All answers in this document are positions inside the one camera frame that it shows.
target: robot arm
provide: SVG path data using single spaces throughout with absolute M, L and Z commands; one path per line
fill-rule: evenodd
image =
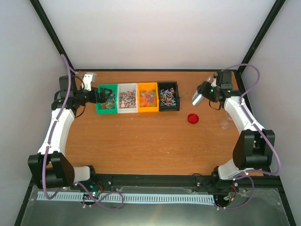
M 192 103 L 196 106 L 205 98 L 212 102 L 219 102 L 233 119 L 240 134 L 233 150 L 233 158 L 213 171 L 219 180 L 231 180 L 240 172 L 270 166 L 273 152 L 254 124 L 273 145 L 275 141 L 274 132 L 266 130 L 257 122 L 247 108 L 245 100 L 240 99 L 239 90 L 233 90 L 231 78 L 232 71 L 224 70 L 216 73 L 213 82 L 210 83 L 211 79 L 203 82 L 192 98 Z
M 57 115 L 61 110 L 62 103 L 66 97 L 68 87 L 68 77 L 60 77 L 60 91 L 55 95 L 51 105 L 51 122 L 45 137 L 45 140 L 38 150 L 38 154 L 31 155 L 28 158 L 28 165 L 32 176 L 38 188 L 42 188 L 42 163 L 48 148 L 46 168 L 46 186 L 47 188 L 71 186 L 73 183 L 90 179 L 94 174 L 92 166 L 73 167 L 65 157 L 65 145 L 71 124 L 74 121 L 79 106 L 85 106 L 86 103 L 104 103 L 111 95 L 112 90 L 91 87 L 91 83 L 96 79 L 95 73 L 86 73 L 82 79 L 83 88 L 77 90 L 74 77 L 71 80 L 71 91 L 62 114 L 57 120 Z

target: wooden tabletop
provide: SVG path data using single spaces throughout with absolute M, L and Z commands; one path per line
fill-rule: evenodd
M 231 130 L 220 127 L 224 109 L 210 108 L 208 100 L 198 107 L 191 103 L 197 86 L 212 75 L 213 72 L 97 72 L 93 87 L 177 81 L 180 111 L 98 115 L 95 105 L 87 104 L 85 113 L 70 128 L 66 157 L 73 166 L 93 165 L 97 173 L 210 175 L 215 166 L 232 158 L 239 136 L 235 126 Z M 234 76 L 232 82 L 237 89 Z M 197 124 L 188 123 L 190 113 L 199 116 Z

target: small colorful object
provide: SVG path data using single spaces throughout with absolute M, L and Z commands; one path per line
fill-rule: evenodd
M 141 90 L 139 96 L 140 107 L 157 107 L 156 90 Z
M 160 90 L 160 106 L 177 106 L 174 88 Z
M 122 92 L 119 94 L 120 108 L 136 108 L 136 91 Z
M 115 93 L 112 93 L 105 103 L 101 104 L 102 109 L 114 109 L 115 108 Z

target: cable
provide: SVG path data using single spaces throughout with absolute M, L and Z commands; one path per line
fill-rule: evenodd
M 58 97 L 58 94 L 60 93 L 60 91 L 57 91 L 56 93 L 55 93 L 55 100 L 57 99 L 57 97 Z
M 86 105 L 84 105 L 84 110 L 79 115 L 75 116 L 75 118 L 80 117 L 85 112 L 85 109 L 86 109 Z
M 71 68 L 71 67 L 69 66 L 68 61 L 67 61 L 66 66 L 67 66 L 67 69 L 69 69 L 69 71 L 72 71 L 74 74 L 76 74 L 76 75 L 78 75 L 78 76 L 84 77 L 84 75 L 83 75 L 82 73 L 79 73 L 79 72 L 73 70 L 73 68 Z
M 212 106 L 211 106 L 211 100 L 209 100 L 209 107 L 211 107 L 211 108 L 213 108 L 213 109 L 219 111 L 219 110 L 221 109 L 222 106 L 221 106 L 221 104 L 220 104 L 219 108 L 212 107 Z
M 101 181 L 99 181 L 98 185 L 100 186 L 100 193 L 103 193 L 103 184 Z
M 77 76 L 77 75 L 73 75 L 72 77 L 75 77 L 75 78 L 77 78 L 78 80 L 81 81 L 82 88 L 79 91 L 83 91 L 85 89 L 84 81 L 79 76 Z
M 257 67 L 255 67 L 254 65 L 251 65 L 251 64 L 238 64 L 238 65 L 233 65 L 231 67 L 228 67 L 226 68 L 225 70 L 228 70 L 230 68 L 233 68 L 233 67 L 237 67 L 237 66 L 249 66 L 253 69 L 255 69 L 255 71 L 257 72 L 257 80 L 256 82 L 254 83 L 253 86 L 251 86 L 246 92 L 244 92 L 241 96 L 240 96 L 240 99 L 239 99 L 239 102 L 240 104 L 242 103 L 242 100 L 243 100 L 243 97 L 249 93 L 251 90 L 253 90 L 255 88 L 255 86 L 258 84 L 259 82 L 259 79 L 260 79 L 260 72 L 258 70 Z M 248 170 L 247 172 L 259 172 L 259 173 L 264 173 L 264 174 L 267 174 L 267 175 L 270 175 L 270 176 L 279 176 L 281 170 L 282 170 L 282 166 L 281 166 L 281 161 L 280 161 L 280 158 L 277 154 L 277 151 L 275 150 L 275 148 L 273 147 L 273 145 L 271 144 L 271 142 L 268 140 L 268 138 L 265 136 L 265 134 L 259 129 L 259 127 L 255 124 L 255 121 L 252 120 L 252 117 L 249 115 L 247 109 L 245 108 L 244 105 L 241 105 L 244 113 L 246 114 L 246 116 L 248 117 L 249 121 L 252 123 L 252 125 L 255 127 L 255 129 L 259 132 L 259 134 L 262 136 L 262 138 L 265 140 L 265 142 L 268 144 L 268 146 L 270 147 L 270 149 L 272 150 L 273 154 L 275 155 L 275 158 L 276 158 L 276 161 L 277 161 L 277 164 L 278 164 L 278 169 L 276 172 L 266 172 L 266 171 L 263 171 L 263 170 L 255 170 L 255 169 L 251 169 L 251 170 Z M 238 173 L 236 176 L 239 176 L 239 175 L 242 175 L 244 174 L 245 172 L 241 172 L 241 173 Z
M 227 208 L 227 206 L 229 205 L 229 204 L 228 204 L 228 205 L 225 206 L 225 207 L 221 207 L 222 209 L 224 209 L 224 210 L 236 210 L 236 209 L 239 209 L 239 208 L 241 208 L 241 207 L 246 206 L 246 205 L 251 201 L 251 199 L 252 199 L 253 196 L 254 196 L 254 190 L 255 190 L 254 181 L 253 181 L 252 178 L 251 178 L 250 176 L 248 176 L 248 175 L 240 176 L 240 177 L 238 177 L 238 178 L 235 178 L 235 180 L 241 180 L 241 179 L 243 179 L 243 178 L 249 178 L 250 181 L 251 181 L 251 184 L 252 184 L 252 193 L 251 193 L 251 196 L 249 197 L 249 199 L 248 199 L 247 201 L 245 201 L 243 204 L 239 205 L 239 206 Z M 217 210 L 219 210 L 219 206 L 217 206 L 215 203 L 214 203 L 214 206 L 217 208 Z
M 118 209 L 120 209 L 120 208 L 123 206 L 123 204 L 124 204 L 124 196 L 123 196 L 122 193 L 120 193 L 120 192 L 109 192 L 109 193 L 107 193 L 106 195 L 104 195 L 100 200 L 96 200 L 96 199 L 91 195 L 91 193 L 88 191 L 88 189 L 86 189 L 86 187 L 85 187 L 81 182 L 78 182 L 77 184 L 80 185 L 80 186 L 85 190 L 85 192 L 89 195 L 89 197 L 95 202 L 94 204 L 90 205 L 91 207 L 93 207 L 93 206 L 95 206 L 95 205 L 98 205 L 98 206 L 104 208 L 105 210 L 118 210 Z M 116 208 L 108 208 L 108 207 L 105 207 L 105 206 L 103 206 L 102 204 L 100 204 L 100 202 L 101 202 L 102 200 L 104 200 L 105 197 L 109 196 L 110 194 L 118 194 L 118 195 L 121 196 L 121 204 L 120 204 L 118 207 L 116 207 Z
M 237 190 L 236 190 L 236 188 L 233 186 L 233 185 L 230 185 L 230 187 L 234 190 L 234 192 L 235 192 L 235 194 L 234 194 L 234 196 L 233 196 L 233 198 L 235 197 L 235 195 L 236 195 L 236 193 L 237 193 Z
M 55 130 L 55 126 L 58 122 L 58 120 L 60 119 L 60 116 L 62 115 L 62 112 L 66 106 L 66 103 L 67 103 L 67 100 L 68 100 L 68 97 L 69 97 L 69 94 L 70 94 L 70 90 L 71 90 L 71 72 L 70 72 L 70 67 L 68 65 L 68 61 L 66 59 L 66 57 L 61 54 L 65 64 L 66 64 L 66 67 L 67 67 L 67 72 L 68 72 L 68 88 L 67 88 L 67 94 L 66 94 L 66 98 L 62 104 L 62 107 L 61 107 L 61 110 L 59 111 L 59 113 L 57 114 L 57 117 L 56 117 L 56 121 L 54 121 L 54 123 L 52 124 L 52 127 L 50 129 L 50 133 L 49 133 L 49 136 L 48 136 L 48 146 L 46 147 L 46 150 L 45 150 L 45 154 L 44 154 L 44 159 L 43 159 L 43 166 L 42 166 L 42 187 L 43 187 L 43 191 L 44 191 L 44 194 L 45 194 L 45 197 L 47 199 L 53 199 L 56 194 L 60 191 L 60 188 L 58 188 L 55 193 L 52 195 L 52 196 L 49 196 L 48 193 L 47 193 L 47 188 L 46 188 L 46 165 L 47 165 L 47 156 L 48 156 L 48 152 L 49 152 L 49 147 L 51 145 L 51 138 L 52 138 L 52 135 L 53 135 L 53 132 Z

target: red lid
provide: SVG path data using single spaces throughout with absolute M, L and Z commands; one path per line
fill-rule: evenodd
M 196 124 L 198 122 L 198 116 L 196 114 L 189 114 L 187 120 L 191 124 Z

